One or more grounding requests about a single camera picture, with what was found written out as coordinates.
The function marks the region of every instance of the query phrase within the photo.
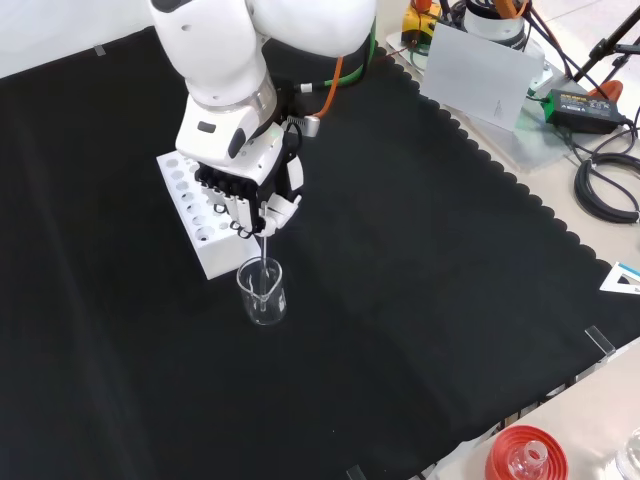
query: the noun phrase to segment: black cloth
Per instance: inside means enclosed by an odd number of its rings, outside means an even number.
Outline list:
[[[640,335],[635,299],[598,291],[608,267],[389,59],[306,139],[270,242],[287,318],[251,326],[156,164],[182,79],[153,30],[105,50],[0,82],[6,476],[401,480],[597,361],[585,328]]]

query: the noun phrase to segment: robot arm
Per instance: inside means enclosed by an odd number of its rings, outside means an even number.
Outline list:
[[[148,0],[156,31],[189,97],[176,148],[241,236],[270,236],[301,201],[297,145],[283,124],[289,96],[274,87],[262,45],[274,37],[338,57],[358,49],[376,0]]]
[[[372,0],[247,0],[256,30],[325,57],[355,52],[376,15]]]

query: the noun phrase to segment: red lid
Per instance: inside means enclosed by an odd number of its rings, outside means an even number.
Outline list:
[[[548,433],[528,425],[517,425],[507,428],[498,435],[493,448],[487,457],[485,476],[487,480],[512,480],[509,472],[508,456],[518,447],[537,440],[547,447],[549,454],[546,480],[566,480],[569,477],[569,466],[564,451]]]

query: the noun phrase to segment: power adapter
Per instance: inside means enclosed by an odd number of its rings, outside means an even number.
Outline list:
[[[611,133],[627,122],[615,102],[581,93],[551,90],[542,108],[547,123],[574,133]]]

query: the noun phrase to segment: clear plastic container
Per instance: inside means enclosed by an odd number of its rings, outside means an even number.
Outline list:
[[[517,480],[546,478],[549,453],[544,443],[534,440],[514,448],[509,455],[509,472]]]
[[[282,267],[273,258],[252,258],[238,269],[236,276],[242,301],[256,325],[280,323],[287,312]]]
[[[616,467],[624,480],[640,480],[640,428],[616,454]]]

